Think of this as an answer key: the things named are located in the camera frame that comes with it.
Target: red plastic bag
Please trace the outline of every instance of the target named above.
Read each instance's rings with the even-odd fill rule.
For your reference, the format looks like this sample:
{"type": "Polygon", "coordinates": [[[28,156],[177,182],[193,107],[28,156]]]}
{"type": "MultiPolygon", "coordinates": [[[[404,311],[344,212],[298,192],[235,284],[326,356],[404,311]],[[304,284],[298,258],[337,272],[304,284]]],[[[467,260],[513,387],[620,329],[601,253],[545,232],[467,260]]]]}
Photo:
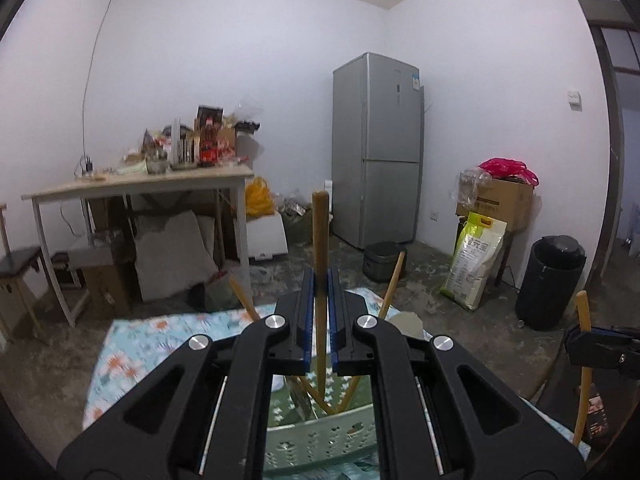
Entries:
{"type": "Polygon", "coordinates": [[[507,176],[519,176],[526,184],[536,187],[540,184],[533,171],[527,169],[527,165],[519,160],[510,158],[491,158],[478,166],[494,178],[505,178],[507,176]]]}

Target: doorway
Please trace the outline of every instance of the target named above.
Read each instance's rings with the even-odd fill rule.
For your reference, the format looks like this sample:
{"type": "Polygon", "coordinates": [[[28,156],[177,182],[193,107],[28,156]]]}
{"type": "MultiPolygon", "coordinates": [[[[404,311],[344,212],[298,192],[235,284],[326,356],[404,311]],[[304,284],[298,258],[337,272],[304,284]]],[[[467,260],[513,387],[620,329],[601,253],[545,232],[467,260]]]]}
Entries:
{"type": "Polygon", "coordinates": [[[620,247],[630,245],[638,217],[634,204],[640,211],[640,170],[636,174],[635,169],[640,157],[640,34],[620,2],[581,0],[580,4],[590,24],[600,60],[610,129],[607,202],[588,277],[587,285],[590,286],[602,282],[612,255],[620,258],[620,247]]]}

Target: white table leg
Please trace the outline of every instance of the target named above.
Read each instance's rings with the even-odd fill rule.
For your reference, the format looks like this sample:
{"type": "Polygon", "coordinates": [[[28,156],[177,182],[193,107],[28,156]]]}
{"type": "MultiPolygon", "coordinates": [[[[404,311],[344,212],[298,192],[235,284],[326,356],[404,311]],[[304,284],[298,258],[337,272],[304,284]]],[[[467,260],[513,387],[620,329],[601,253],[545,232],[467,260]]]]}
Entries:
{"type": "Polygon", "coordinates": [[[89,237],[92,233],[91,215],[89,215],[89,205],[85,198],[81,198],[80,203],[82,204],[82,216],[84,216],[84,228],[86,229],[87,237],[89,237]]]}
{"type": "Polygon", "coordinates": [[[33,218],[36,221],[36,231],[38,232],[38,238],[40,239],[40,248],[42,249],[42,259],[44,260],[44,264],[47,267],[47,273],[49,274],[49,279],[51,280],[51,286],[53,287],[53,291],[56,293],[56,297],[58,298],[58,302],[60,303],[62,312],[65,313],[65,317],[69,322],[69,325],[76,326],[76,321],[71,315],[68,304],[66,304],[65,297],[62,295],[62,290],[60,290],[60,284],[58,283],[56,273],[53,270],[49,248],[47,247],[47,240],[45,239],[44,229],[42,227],[40,204],[36,200],[31,200],[31,203],[33,204],[33,218]]]}
{"type": "Polygon", "coordinates": [[[249,247],[246,241],[246,205],[244,203],[244,179],[236,187],[236,211],[238,213],[238,258],[244,277],[244,289],[250,298],[254,296],[251,288],[251,272],[249,269],[249,247]]]}
{"type": "Polygon", "coordinates": [[[87,289],[84,292],[84,294],[82,294],[82,296],[80,297],[78,302],[74,305],[74,308],[71,311],[71,316],[74,319],[78,319],[78,316],[80,316],[80,313],[82,312],[82,309],[84,309],[84,304],[89,300],[90,296],[91,296],[91,294],[89,293],[89,289],[87,289]]]}

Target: refrigerator door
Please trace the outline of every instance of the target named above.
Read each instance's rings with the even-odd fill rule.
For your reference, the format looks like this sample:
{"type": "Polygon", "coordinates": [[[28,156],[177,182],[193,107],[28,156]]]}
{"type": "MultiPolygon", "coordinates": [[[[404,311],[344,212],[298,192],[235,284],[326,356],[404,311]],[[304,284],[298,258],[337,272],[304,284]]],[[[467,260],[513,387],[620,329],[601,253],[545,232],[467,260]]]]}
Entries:
{"type": "Polygon", "coordinates": [[[353,246],[357,246],[360,240],[366,88],[367,65],[364,56],[334,71],[332,227],[336,235],[353,246]]]}
{"type": "Polygon", "coordinates": [[[413,240],[420,164],[368,160],[364,163],[364,171],[359,247],[413,240]]]}
{"type": "Polygon", "coordinates": [[[419,162],[421,95],[418,69],[378,54],[367,54],[367,136],[364,158],[419,162]]]}

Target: plastic container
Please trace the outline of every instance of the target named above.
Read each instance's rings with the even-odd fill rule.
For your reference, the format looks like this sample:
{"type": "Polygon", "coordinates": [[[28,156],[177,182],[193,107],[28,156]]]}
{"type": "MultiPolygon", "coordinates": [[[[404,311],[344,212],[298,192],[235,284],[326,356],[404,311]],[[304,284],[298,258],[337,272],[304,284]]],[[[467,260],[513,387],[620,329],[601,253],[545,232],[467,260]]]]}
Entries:
{"type": "Polygon", "coordinates": [[[396,268],[398,256],[404,251],[404,261],[400,278],[404,277],[406,269],[406,247],[395,242],[379,242],[371,244],[364,249],[364,261],[362,272],[370,280],[377,283],[386,283],[391,280],[391,276],[396,268]]]}
{"type": "Polygon", "coordinates": [[[371,453],[376,446],[373,404],[368,404],[317,420],[268,428],[264,470],[272,476],[278,469],[348,462],[371,453]]]}
{"type": "Polygon", "coordinates": [[[298,214],[282,214],[284,232],[289,247],[311,245],[313,240],[313,213],[309,209],[303,216],[298,214]]]}
{"type": "Polygon", "coordinates": [[[550,330],[562,319],[587,256],[570,236],[545,236],[531,248],[516,301],[516,314],[534,330],[550,330]]]}

